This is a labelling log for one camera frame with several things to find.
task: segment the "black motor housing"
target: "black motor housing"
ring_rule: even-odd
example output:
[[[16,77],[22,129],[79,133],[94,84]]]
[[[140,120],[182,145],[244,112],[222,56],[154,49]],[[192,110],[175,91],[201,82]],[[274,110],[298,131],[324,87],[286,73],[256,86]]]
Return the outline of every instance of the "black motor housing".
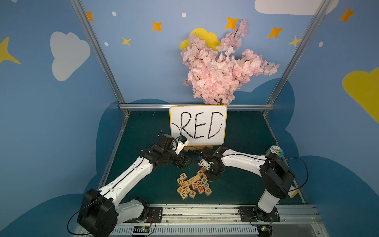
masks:
[[[117,225],[118,213],[112,200],[91,188],[84,195],[80,209],[89,204],[89,207],[79,212],[78,223],[95,237],[107,237]]]
[[[266,156],[265,163],[259,170],[267,191],[273,196],[285,199],[295,175],[277,154]]]

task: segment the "pink flower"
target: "pink flower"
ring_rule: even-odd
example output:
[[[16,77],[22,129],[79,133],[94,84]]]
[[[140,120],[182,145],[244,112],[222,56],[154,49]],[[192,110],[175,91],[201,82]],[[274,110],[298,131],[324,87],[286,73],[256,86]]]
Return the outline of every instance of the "pink flower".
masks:
[[[194,97],[202,98],[204,103],[229,105],[234,100],[234,91],[250,81],[253,75],[272,75],[279,65],[262,60],[261,55],[250,49],[245,50],[243,57],[236,60],[234,48],[242,46],[242,37],[247,35],[247,20],[242,19],[239,27],[225,35],[217,50],[208,48],[205,40],[190,34],[190,43],[180,55],[183,63],[190,69],[183,82],[192,86]]]

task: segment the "star decal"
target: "star decal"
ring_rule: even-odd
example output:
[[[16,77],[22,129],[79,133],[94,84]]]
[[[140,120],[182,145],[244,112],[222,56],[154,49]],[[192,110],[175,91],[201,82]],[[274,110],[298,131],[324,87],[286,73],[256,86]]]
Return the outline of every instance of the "star decal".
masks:
[[[273,27],[273,31],[271,32],[271,34],[269,34],[269,36],[268,36],[267,38],[270,38],[270,37],[278,38],[278,34],[279,34],[279,32],[280,32],[282,29],[283,29],[283,28],[277,29],[277,28]]]
[[[294,39],[291,43],[289,43],[288,45],[293,44],[293,46],[295,46],[295,48],[296,48],[296,46],[298,45],[298,42],[299,42],[300,40],[301,40],[301,39],[297,39],[296,36],[295,36],[295,39]]]
[[[225,26],[225,29],[232,28],[234,30],[236,28],[236,23],[238,20],[239,20],[239,18],[238,19],[232,19],[232,18],[228,17],[228,24]]]
[[[160,32],[162,32],[162,30],[161,30],[162,22],[161,23],[155,23],[155,22],[153,22],[153,25],[154,25],[153,31],[154,30],[159,30]]]
[[[349,17],[351,17],[351,15],[353,15],[354,13],[355,11],[350,11],[350,9],[348,8],[346,12],[339,18],[339,20],[343,20],[346,23]]]
[[[124,41],[122,42],[122,44],[127,44],[130,47],[130,44],[129,44],[130,39],[127,40],[124,37],[123,37],[123,39],[124,39]]]
[[[87,16],[88,16],[88,19],[90,21],[94,21],[94,19],[92,18],[92,11],[90,11],[89,13],[87,13]]]
[[[17,64],[21,64],[17,59],[8,53],[8,42],[9,37],[6,37],[3,42],[0,43],[0,63],[2,61],[8,60]]]

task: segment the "metal frame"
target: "metal frame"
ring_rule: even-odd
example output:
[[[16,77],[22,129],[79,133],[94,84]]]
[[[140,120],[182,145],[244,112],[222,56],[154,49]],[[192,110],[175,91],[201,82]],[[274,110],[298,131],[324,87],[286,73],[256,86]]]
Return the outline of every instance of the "metal frame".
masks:
[[[318,7],[315,15],[313,16],[308,28],[306,29],[303,37],[301,38],[300,44],[295,49],[295,52],[293,53],[290,61],[288,62],[286,68],[284,69],[284,72],[282,76],[280,77],[278,83],[276,84],[273,92],[270,95],[270,98],[268,99],[267,103],[268,105],[274,104],[276,98],[278,97],[279,93],[283,89],[285,83],[287,82],[288,78],[290,77],[291,73],[295,69],[297,63],[299,62],[301,56],[303,55],[305,49],[307,48],[310,40],[312,39],[313,35],[315,34],[317,28],[319,27],[321,21],[323,20],[325,16],[326,8],[329,6],[329,3],[331,0],[323,0]],[[268,110],[265,110],[263,112],[263,115],[266,116],[268,113]]]
[[[154,109],[168,110],[171,106],[199,104],[120,104],[120,109]],[[228,110],[273,110],[274,105],[228,105]]]
[[[125,100],[121,94],[121,90],[116,82],[116,79],[114,78],[114,75],[112,73],[111,68],[109,67],[109,64],[105,58],[104,52],[101,49],[100,43],[97,39],[97,36],[95,34],[94,29],[92,28],[91,23],[89,22],[89,19],[87,17],[86,11],[84,9],[83,4],[81,3],[81,0],[70,0],[72,7],[74,8],[76,15],[79,18],[79,21],[89,39],[89,42],[91,43],[97,58],[99,59],[100,65],[104,70],[104,73],[111,84],[111,87],[114,91],[114,94],[117,97],[117,100],[120,104],[124,104]]]
[[[274,140],[275,140],[275,144],[276,144],[277,146],[280,147],[280,145],[278,144],[278,140],[276,140],[275,134],[274,134],[273,130],[271,129],[270,123],[268,122],[266,116],[263,116],[263,118],[265,119],[266,124],[267,124],[267,127],[268,127],[268,129],[270,130],[271,136],[272,136],[272,137],[274,138]],[[298,186],[298,183],[296,182],[296,179],[293,180],[293,183],[295,184],[295,188],[298,188],[298,187],[299,187],[299,186]],[[303,195],[301,194],[301,190],[300,190],[300,189],[299,189],[299,195],[300,195],[301,201],[305,204],[306,202],[305,202],[305,200],[304,200]]]
[[[162,221],[161,223],[157,223],[156,227],[166,228],[166,232],[164,234],[157,233],[156,235],[178,235],[177,233],[170,231],[170,229],[177,229],[181,227],[251,227],[249,222],[241,222],[241,217],[238,213],[238,208],[240,206],[253,207],[255,205],[150,205],[151,208],[163,207]],[[273,226],[308,224],[309,228],[316,234],[316,236],[329,237],[314,205],[276,205],[276,207],[280,216],[280,222],[273,222]],[[269,225],[270,222],[255,222],[252,224]],[[134,225],[136,224],[121,223],[120,225],[116,226],[110,236],[130,236],[130,229]],[[77,233],[85,234],[87,231],[83,229],[82,232]],[[229,233],[223,234],[233,234],[233,230],[230,230]]]
[[[114,144],[111,156],[110,156],[110,158],[108,160],[108,164],[106,165],[104,174],[103,174],[103,176],[102,176],[102,178],[100,180],[100,183],[99,183],[99,186],[98,186],[97,190],[99,190],[101,187],[103,187],[106,184],[105,182],[106,182],[106,180],[108,178],[109,171],[110,171],[110,169],[112,167],[114,157],[116,156],[116,153],[117,153],[118,147],[120,145],[121,138],[122,138],[122,136],[124,134],[126,123],[128,122],[128,120],[129,120],[129,116],[125,116],[124,122],[122,123],[120,132],[119,132],[119,134],[117,136],[116,143]]]

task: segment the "black cable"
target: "black cable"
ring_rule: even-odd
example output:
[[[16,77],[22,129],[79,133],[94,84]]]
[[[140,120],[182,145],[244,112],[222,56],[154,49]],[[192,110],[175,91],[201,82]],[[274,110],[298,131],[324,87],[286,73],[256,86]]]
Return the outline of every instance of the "black cable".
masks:
[[[142,164],[143,159],[144,159],[144,157],[142,157],[141,162],[140,162],[136,167],[138,167],[138,166],[140,166],[140,165]],[[131,170],[129,173],[127,173],[127,174],[126,174],[126,175],[125,175],[120,181],[118,181],[115,185],[113,185],[112,188],[114,188],[116,185],[118,185],[119,182],[121,182],[121,181],[122,181],[126,176],[128,176],[132,171],[134,171],[134,169],[132,169],[132,170]],[[88,234],[75,234],[75,233],[72,233],[72,232],[69,230],[69,224],[70,224],[71,219],[72,219],[72,218],[73,218],[78,212],[80,212],[80,211],[83,210],[84,208],[87,208],[87,207],[89,207],[90,205],[94,204],[95,202],[97,202],[98,200],[100,200],[101,197],[99,197],[98,199],[96,199],[95,201],[93,201],[92,203],[90,203],[89,205],[83,207],[83,208],[80,209],[79,211],[75,212],[75,213],[70,217],[69,221],[67,222],[67,231],[68,231],[70,234],[72,234],[72,235],[89,235],[89,234],[90,234],[90,233],[88,233]]]
[[[178,129],[179,129],[179,137],[178,138],[180,138],[181,137],[181,135],[182,135],[182,131],[180,130],[180,128],[179,128],[179,126],[178,125],[176,125],[175,123],[173,123],[173,122],[168,122],[168,123],[166,123],[165,125],[163,125],[162,126],[162,128],[161,128],[161,132],[159,133],[159,135],[161,135],[162,134],[162,130],[163,130],[163,128],[164,128],[164,126],[166,126],[167,124],[173,124],[173,125],[175,125]]]
[[[201,155],[200,153],[197,153],[195,150],[191,150],[191,149],[190,149],[191,147],[196,148],[196,149],[199,150],[200,153],[201,153],[202,151],[201,151],[199,148],[194,147],[194,146],[189,146],[189,147],[188,147],[188,149],[189,149],[190,151],[193,151],[193,152],[195,152],[196,154]]]
[[[88,233],[88,234],[75,234],[75,233],[72,233],[72,232],[69,230],[69,224],[70,224],[71,219],[72,219],[72,218],[73,218],[78,212],[80,212],[81,210],[83,210],[83,209],[85,209],[85,208],[91,206],[92,204],[94,204],[95,202],[97,202],[98,200],[100,200],[103,196],[100,196],[98,199],[96,199],[95,201],[91,202],[91,203],[88,204],[87,206],[83,207],[83,208],[80,209],[79,211],[75,212],[75,213],[70,217],[69,221],[67,222],[67,231],[68,231],[70,234],[72,234],[72,235],[89,235],[89,234],[91,234],[91,233]]]
[[[157,221],[154,219],[153,215],[151,215],[151,218],[152,218],[152,219],[154,220],[154,222],[155,222],[154,229],[153,229],[153,231],[152,231],[150,234],[148,234],[148,235],[145,236],[145,237],[148,237],[149,235],[151,235],[151,234],[155,231],[155,228],[157,227]]]
[[[298,188],[292,189],[292,190],[290,190],[290,191],[288,191],[288,192],[295,191],[295,190],[297,190],[297,189],[303,187],[303,186],[307,183],[308,178],[309,178],[308,167],[307,167],[307,164],[303,161],[303,159],[298,158],[298,157],[294,157],[294,158],[289,158],[289,159],[284,159],[284,160],[292,160],[292,159],[299,159],[299,160],[301,160],[301,161],[304,163],[305,169],[307,170],[307,179],[305,180],[305,182],[304,182],[301,186],[299,186]]]
[[[203,159],[208,163],[208,166],[205,167],[204,164],[203,164],[203,162],[201,162],[201,164],[203,165],[204,168],[209,168],[210,164],[209,164],[208,159],[206,159],[206,155],[205,155],[205,154],[204,154],[199,148],[197,148],[197,147],[189,146],[188,148],[191,148],[191,147],[196,148],[197,150],[200,151],[201,154],[197,153],[195,150],[191,150],[191,149],[190,149],[191,151],[196,152],[196,153],[199,154],[201,157],[203,157]]]
[[[256,159],[256,160],[262,160],[262,159],[258,159],[258,158],[255,158],[255,157],[252,157],[252,156],[249,156],[249,155],[244,155],[244,154],[239,154],[239,153],[237,153],[237,154],[230,154],[230,155],[224,155],[223,157],[231,156],[231,155],[243,155],[243,156],[247,156],[247,157],[250,157],[250,158],[253,158],[253,159]]]

